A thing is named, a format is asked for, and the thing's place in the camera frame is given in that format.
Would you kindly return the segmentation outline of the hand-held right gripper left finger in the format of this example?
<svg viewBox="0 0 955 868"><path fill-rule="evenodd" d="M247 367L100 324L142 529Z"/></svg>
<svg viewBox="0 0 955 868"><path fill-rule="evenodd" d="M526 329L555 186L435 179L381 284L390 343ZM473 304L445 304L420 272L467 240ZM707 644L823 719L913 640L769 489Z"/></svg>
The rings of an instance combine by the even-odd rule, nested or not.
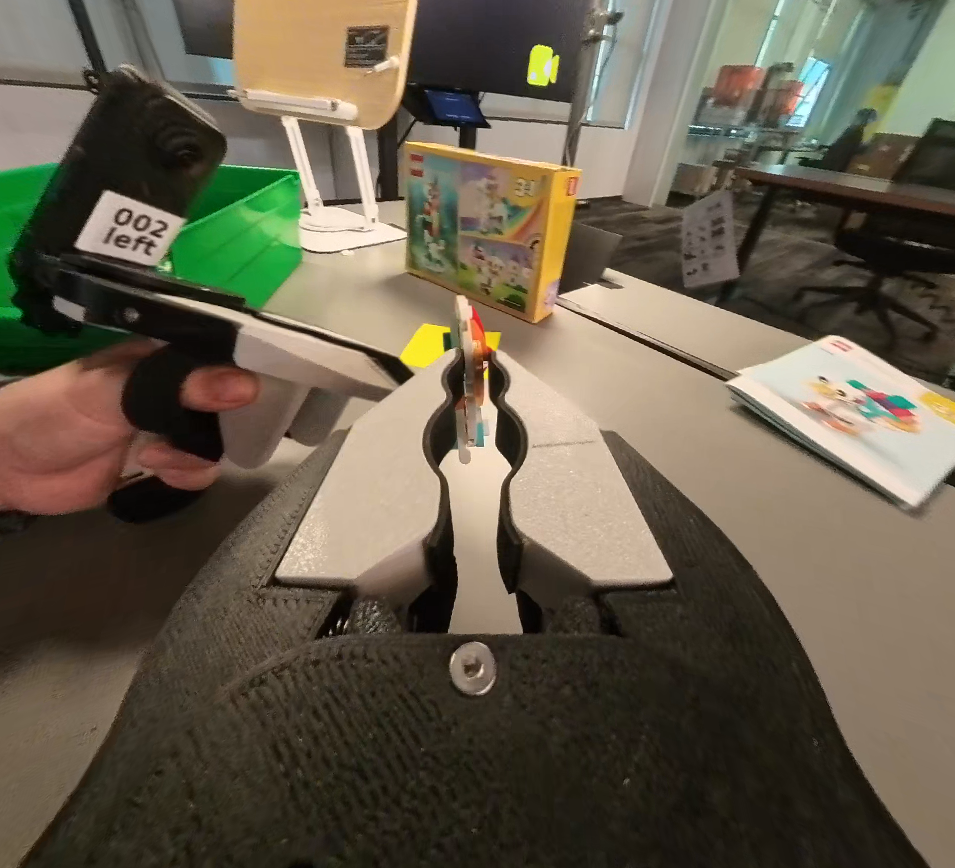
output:
<svg viewBox="0 0 955 868"><path fill-rule="evenodd" d="M357 419L275 581L379 599L412 631L447 632L458 566L440 465L458 450L459 401L460 352L448 351Z"/></svg>

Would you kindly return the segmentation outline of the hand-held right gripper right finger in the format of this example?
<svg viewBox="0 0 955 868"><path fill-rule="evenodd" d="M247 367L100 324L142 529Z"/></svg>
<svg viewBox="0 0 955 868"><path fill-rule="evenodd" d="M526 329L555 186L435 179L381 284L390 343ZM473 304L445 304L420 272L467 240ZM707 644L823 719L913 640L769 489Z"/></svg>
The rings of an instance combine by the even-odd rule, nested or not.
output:
<svg viewBox="0 0 955 868"><path fill-rule="evenodd" d="M593 419L501 351L495 412L495 446L509 468L500 490L497 563L523 632L540 632L569 599L672 583Z"/></svg>

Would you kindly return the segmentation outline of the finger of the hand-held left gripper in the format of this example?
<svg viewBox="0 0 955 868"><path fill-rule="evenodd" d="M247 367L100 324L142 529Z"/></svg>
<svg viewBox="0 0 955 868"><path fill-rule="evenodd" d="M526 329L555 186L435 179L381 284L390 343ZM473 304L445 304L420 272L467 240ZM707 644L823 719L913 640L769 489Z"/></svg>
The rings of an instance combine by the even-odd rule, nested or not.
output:
<svg viewBox="0 0 955 868"><path fill-rule="evenodd" d="M393 392L414 376L398 357L320 328L261 318L238 325L236 365L294 385L334 392Z"/></svg>

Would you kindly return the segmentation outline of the green plastic bin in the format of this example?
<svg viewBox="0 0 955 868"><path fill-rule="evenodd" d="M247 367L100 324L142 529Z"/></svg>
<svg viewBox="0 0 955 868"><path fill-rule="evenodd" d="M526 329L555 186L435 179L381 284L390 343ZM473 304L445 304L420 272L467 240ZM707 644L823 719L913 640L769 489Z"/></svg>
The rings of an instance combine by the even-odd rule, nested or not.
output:
<svg viewBox="0 0 955 868"><path fill-rule="evenodd" d="M41 373L109 347L122 335L88 327L49 336L24 325L13 306L7 258L56 165L1 173L1 373ZM221 165L191 207L162 265L191 283L239 294L262 308L300 265L301 186L294 170Z"/></svg>

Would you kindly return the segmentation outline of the round rainbow brick plate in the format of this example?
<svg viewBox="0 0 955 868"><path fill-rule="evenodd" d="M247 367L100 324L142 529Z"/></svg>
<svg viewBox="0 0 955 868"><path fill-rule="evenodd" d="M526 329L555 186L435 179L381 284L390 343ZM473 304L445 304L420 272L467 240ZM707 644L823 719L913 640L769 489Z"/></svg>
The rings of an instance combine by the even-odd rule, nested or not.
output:
<svg viewBox="0 0 955 868"><path fill-rule="evenodd" d="M471 461L487 436L483 407L487 389L487 363L491 347L479 314L464 296L455 298L455 324L449 332L450 347L461 353L461 394L456 404L457 447L460 463Z"/></svg>

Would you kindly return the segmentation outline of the colourful toy set box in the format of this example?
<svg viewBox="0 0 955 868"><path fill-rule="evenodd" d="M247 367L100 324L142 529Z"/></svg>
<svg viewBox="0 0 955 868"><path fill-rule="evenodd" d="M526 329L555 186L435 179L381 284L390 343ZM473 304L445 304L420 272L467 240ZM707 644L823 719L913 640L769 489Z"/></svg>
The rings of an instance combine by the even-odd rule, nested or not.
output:
<svg viewBox="0 0 955 868"><path fill-rule="evenodd" d="M411 142L405 270L538 324L558 299L581 172Z"/></svg>

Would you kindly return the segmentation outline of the person's left hand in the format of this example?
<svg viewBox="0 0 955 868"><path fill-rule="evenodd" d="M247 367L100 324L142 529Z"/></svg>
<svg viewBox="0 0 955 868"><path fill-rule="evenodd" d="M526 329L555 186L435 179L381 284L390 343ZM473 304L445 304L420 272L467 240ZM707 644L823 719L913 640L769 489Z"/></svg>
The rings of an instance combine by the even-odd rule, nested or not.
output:
<svg viewBox="0 0 955 868"><path fill-rule="evenodd" d="M200 491L219 463L137 430L121 409L126 380L159 344L131 339L2 387L1 507L55 516L102 505L131 454L140 468L175 489Z"/></svg>

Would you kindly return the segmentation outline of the yellow sticky note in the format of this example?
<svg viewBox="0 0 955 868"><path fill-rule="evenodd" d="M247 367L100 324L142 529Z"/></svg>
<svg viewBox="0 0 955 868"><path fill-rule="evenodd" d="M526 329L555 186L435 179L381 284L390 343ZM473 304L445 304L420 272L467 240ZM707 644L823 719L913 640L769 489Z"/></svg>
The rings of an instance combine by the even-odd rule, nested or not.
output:
<svg viewBox="0 0 955 868"><path fill-rule="evenodd" d="M459 346L455 326L421 325L399 355L412 369L423 369Z"/></svg>

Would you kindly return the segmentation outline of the instruction booklet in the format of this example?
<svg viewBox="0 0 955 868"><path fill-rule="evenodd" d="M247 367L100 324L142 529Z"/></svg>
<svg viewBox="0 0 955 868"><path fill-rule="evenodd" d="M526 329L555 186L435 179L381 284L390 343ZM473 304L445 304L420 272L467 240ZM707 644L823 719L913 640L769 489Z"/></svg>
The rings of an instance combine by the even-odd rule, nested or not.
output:
<svg viewBox="0 0 955 868"><path fill-rule="evenodd" d="M954 403L830 335L726 383L734 402L897 506L953 480Z"/></svg>

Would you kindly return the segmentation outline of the small black tablet screen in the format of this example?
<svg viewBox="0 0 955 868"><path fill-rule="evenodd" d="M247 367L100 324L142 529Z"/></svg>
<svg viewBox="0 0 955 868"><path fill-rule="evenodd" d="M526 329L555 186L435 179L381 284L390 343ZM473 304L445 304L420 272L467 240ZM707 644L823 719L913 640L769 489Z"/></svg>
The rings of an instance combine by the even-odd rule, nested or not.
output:
<svg viewBox="0 0 955 868"><path fill-rule="evenodd" d="M422 121L443 127L468 127L477 130L489 129L480 94L470 91L422 87L424 103Z"/></svg>

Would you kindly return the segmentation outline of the printed white paper sheet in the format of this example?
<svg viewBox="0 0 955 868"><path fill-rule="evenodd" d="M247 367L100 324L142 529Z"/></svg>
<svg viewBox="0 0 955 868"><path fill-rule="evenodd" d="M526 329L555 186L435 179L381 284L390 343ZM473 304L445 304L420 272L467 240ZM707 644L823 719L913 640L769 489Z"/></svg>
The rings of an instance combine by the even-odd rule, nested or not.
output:
<svg viewBox="0 0 955 868"><path fill-rule="evenodd" d="M739 278L734 194L710 193L686 206L681 218L680 265L683 287L697 290Z"/></svg>

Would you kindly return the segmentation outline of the black office chair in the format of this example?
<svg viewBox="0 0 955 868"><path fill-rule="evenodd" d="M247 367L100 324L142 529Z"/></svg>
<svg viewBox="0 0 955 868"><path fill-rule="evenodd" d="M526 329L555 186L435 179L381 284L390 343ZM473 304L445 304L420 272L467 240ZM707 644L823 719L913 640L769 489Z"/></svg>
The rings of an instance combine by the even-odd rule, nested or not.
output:
<svg viewBox="0 0 955 868"><path fill-rule="evenodd" d="M892 174L892 182L943 191L954 189L954 123L935 118ZM858 227L846 222L834 237L843 257L834 266L847 266L868 274L863 285L808 286L797 289L794 300L809 294L824 294L828 303L848 303L854 313L870 312L887 331L890 343L898 334L890 313L905 317L925 330L923 341L940 334L933 321L884 292L884 284L905 280L927 289L936 289L934 277L953 276L953 229L939 218L880 217L869 213Z"/></svg>

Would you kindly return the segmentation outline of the dark wooden desk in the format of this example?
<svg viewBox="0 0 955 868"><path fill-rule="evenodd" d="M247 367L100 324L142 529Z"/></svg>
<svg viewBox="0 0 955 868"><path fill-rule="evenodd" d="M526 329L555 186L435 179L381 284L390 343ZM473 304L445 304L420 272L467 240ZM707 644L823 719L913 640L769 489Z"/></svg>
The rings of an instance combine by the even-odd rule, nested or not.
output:
<svg viewBox="0 0 955 868"><path fill-rule="evenodd" d="M737 249L737 265L741 273L746 270L774 203L782 192L791 192L799 200L808 203L850 212L927 219L948 228L953 227L954 193L945 189L790 165L766 168L738 166L734 174L765 191Z"/></svg>

